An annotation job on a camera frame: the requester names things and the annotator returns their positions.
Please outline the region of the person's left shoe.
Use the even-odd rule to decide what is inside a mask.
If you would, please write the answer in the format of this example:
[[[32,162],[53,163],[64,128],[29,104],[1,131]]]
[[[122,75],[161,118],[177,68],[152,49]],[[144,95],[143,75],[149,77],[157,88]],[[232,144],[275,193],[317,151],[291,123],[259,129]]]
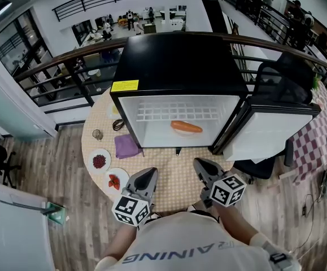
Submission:
[[[146,221],[145,221],[145,224],[148,224],[149,222],[152,222],[154,220],[157,220],[159,218],[161,218],[162,216],[157,213],[157,212],[152,212],[150,213],[147,217],[146,217]]]

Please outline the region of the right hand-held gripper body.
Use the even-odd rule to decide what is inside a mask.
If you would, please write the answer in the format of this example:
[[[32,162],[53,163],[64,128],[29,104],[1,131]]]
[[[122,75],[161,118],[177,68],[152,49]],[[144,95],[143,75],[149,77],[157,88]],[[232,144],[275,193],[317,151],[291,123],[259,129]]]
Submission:
[[[225,176],[202,189],[200,198],[206,208],[213,202],[228,207],[241,200],[247,184],[237,174]]]

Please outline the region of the orange carrot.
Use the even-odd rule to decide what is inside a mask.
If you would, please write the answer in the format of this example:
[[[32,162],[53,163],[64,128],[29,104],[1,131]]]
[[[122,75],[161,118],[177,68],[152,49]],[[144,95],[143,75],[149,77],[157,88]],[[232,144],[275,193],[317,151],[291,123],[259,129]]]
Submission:
[[[189,133],[202,133],[203,129],[199,126],[187,123],[185,121],[173,120],[171,121],[171,127],[175,130]]]

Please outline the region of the black mini fridge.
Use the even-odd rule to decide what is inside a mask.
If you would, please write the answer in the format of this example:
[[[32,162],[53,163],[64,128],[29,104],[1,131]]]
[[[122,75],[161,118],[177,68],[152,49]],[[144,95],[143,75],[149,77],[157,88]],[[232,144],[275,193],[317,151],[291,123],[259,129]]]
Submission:
[[[320,113],[309,105],[253,95],[258,68],[234,53],[238,37],[149,34],[130,37],[118,62],[110,95],[139,148],[206,147],[227,161],[273,157]],[[203,129],[183,138],[171,121]]]

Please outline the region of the person's white t-shirt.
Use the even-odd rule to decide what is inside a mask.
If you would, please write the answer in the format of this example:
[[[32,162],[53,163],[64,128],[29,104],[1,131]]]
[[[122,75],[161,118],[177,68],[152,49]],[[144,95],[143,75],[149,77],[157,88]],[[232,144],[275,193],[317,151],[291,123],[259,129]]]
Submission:
[[[274,264],[270,254],[284,253]],[[179,212],[140,228],[122,259],[103,258],[95,271],[302,271],[298,261],[257,233],[246,245],[212,217]]]

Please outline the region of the table with red checked cloth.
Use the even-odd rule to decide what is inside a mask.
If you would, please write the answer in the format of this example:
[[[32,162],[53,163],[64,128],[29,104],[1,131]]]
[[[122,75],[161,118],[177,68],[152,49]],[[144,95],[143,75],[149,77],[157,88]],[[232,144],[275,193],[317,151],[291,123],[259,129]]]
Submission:
[[[319,103],[321,112],[291,137],[294,146],[295,185],[300,185],[327,165],[327,89],[322,82],[312,91],[312,95],[312,102]]]

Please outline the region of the round table yellow checked cloth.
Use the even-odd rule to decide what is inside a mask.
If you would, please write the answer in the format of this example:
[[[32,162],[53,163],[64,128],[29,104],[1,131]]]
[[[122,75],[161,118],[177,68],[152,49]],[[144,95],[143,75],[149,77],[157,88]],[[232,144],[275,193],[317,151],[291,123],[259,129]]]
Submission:
[[[194,170],[194,158],[215,161],[226,171],[233,167],[233,162],[224,160],[222,156],[212,155],[205,147],[183,148],[179,155],[175,154],[173,148],[149,148],[144,150],[144,154],[118,159],[115,155],[114,138],[127,134],[128,130],[126,128],[117,132],[113,130],[113,121],[108,117],[108,109],[112,106],[112,102],[109,89],[95,98],[95,103],[85,120],[81,137],[84,163],[88,164],[92,151],[103,148],[111,155],[109,169],[122,168],[131,176],[145,168],[157,168],[159,177],[154,194],[156,211],[177,211],[200,200],[203,184]],[[93,138],[94,129],[100,129],[103,132],[101,141]]]

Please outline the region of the white plate of red beans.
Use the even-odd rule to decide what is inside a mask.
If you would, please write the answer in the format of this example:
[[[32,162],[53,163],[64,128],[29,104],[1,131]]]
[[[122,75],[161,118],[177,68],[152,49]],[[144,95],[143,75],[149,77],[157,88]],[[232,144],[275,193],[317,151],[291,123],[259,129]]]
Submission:
[[[87,169],[91,174],[104,174],[111,165],[111,155],[103,148],[92,151],[88,158]]]

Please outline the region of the person's right forearm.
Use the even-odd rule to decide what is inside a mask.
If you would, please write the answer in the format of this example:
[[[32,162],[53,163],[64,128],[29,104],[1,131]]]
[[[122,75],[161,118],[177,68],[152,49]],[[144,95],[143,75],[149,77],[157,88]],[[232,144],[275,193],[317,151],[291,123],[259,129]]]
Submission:
[[[236,240],[249,245],[258,231],[249,224],[235,206],[222,206],[213,202],[225,230]]]

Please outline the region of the white plate of strawberries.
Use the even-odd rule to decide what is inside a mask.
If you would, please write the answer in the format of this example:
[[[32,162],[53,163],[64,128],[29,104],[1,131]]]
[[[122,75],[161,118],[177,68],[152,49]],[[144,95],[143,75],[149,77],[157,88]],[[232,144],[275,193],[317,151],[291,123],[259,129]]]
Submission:
[[[129,174],[125,170],[122,168],[111,168],[104,175],[103,191],[109,196],[119,195],[128,180]]]

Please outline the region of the green dustpan with broom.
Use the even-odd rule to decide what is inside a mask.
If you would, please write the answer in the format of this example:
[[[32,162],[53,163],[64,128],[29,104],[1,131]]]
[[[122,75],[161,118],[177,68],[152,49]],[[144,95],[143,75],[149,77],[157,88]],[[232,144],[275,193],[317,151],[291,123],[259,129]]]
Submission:
[[[47,202],[46,207],[34,207],[34,206],[29,206],[29,205],[15,203],[15,202],[9,203],[4,200],[0,200],[0,203],[6,204],[9,206],[13,206],[13,207],[37,211],[40,214],[46,216],[48,220],[50,220],[58,225],[64,225],[66,218],[67,218],[66,209],[62,206],[56,205],[51,202]]]

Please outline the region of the black pendant lamp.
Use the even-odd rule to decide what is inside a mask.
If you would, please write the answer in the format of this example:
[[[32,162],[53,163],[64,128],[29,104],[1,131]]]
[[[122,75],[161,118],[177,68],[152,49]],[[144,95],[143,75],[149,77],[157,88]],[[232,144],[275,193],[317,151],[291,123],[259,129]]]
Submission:
[[[12,2],[4,0],[0,3],[0,16],[4,14],[12,5]]]

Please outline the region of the purple cloth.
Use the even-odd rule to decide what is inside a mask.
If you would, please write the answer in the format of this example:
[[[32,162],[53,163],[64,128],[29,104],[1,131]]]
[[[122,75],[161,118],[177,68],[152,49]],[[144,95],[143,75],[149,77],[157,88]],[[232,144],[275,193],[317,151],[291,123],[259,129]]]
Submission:
[[[138,154],[144,154],[143,149],[139,148],[130,134],[119,135],[114,138],[115,154],[118,159],[131,158]]]

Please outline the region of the person's left forearm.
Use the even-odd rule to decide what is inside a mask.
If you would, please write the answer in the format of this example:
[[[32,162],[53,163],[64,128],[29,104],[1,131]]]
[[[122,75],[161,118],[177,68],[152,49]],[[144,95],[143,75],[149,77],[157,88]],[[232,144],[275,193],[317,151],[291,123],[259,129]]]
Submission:
[[[122,224],[103,253],[103,258],[113,257],[117,261],[123,258],[137,235],[137,227]]]

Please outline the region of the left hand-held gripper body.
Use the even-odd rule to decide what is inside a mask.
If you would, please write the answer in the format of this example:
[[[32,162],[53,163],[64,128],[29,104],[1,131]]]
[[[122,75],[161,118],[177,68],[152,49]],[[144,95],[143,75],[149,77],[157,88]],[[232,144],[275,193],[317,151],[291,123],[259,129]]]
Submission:
[[[111,209],[115,219],[131,226],[139,226],[150,213],[149,202],[129,195],[119,195]]]

